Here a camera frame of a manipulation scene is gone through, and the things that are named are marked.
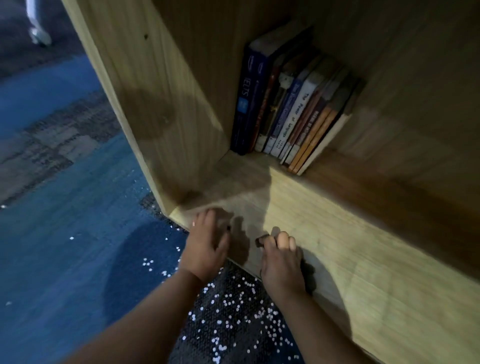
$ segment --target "leg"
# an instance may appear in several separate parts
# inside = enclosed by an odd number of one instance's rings
[[[33,27],[29,29],[29,33],[34,44],[49,46],[52,44],[52,38],[40,24],[39,3],[40,0],[26,0],[27,16],[33,25]]]

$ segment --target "floor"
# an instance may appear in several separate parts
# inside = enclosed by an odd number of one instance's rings
[[[4,363],[68,355],[173,274],[186,239],[161,215],[60,0],[44,5],[47,49],[30,42],[24,2],[0,2]],[[302,362],[260,282],[232,263],[192,312],[172,363]]]

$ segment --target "dark carpet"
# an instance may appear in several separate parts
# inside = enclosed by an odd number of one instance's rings
[[[187,236],[161,214],[61,1],[42,9],[50,48],[30,42],[24,1],[0,1],[3,363],[64,358],[174,274]],[[227,262],[170,362],[302,362],[284,325]]]

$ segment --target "wood grain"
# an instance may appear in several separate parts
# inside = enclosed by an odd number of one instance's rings
[[[303,177],[295,177],[267,155],[228,152],[204,189],[189,196],[170,218],[189,227],[197,211],[222,208],[224,218],[233,222],[231,258],[256,276],[260,253],[254,239],[274,227],[290,232],[315,267],[319,304],[356,343],[385,363],[476,363],[480,286],[413,239],[429,237],[431,229],[448,236],[451,231],[429,218],[427,208],[411,215],[407,202],[413,202],[405,201],[410,193],[400,186],[384,185],[384,193],[378,194],[377,188],[387,183],[384,177],[348,175],[351,170],[365,173],[365,168],[354,168],[344,158],[322,154]],[[348,206],[347,199],[332,201],[330,193],[338,196],[338,191],[357,196],[350,202],[365,207],[355,211],[363,217],[342,207]],[[396,209],[391,214],[400,226],[376,226],[381,220],[374,212],[388,209]],[[408,225],[408,217],[429,220]],[[474,237],[458,234],[459,240]]]
[[[478,2],[300,0],[297,16],[368,81],[331,146],[480,214]]]
[[[171,212],[227,152],[243,47],[284,20],[290,1],[64,4],[156,199]]]

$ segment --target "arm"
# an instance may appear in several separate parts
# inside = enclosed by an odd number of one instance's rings
[[[230,235],[215,249],[215,229],[214,210],[198,214],[177,273],[65,363],[166,363],[197,293],[227,257]]]
[[[305,291],[301,250],[281,232],[264,238],[262,281],[282,312],[306,363],[373,363]]]

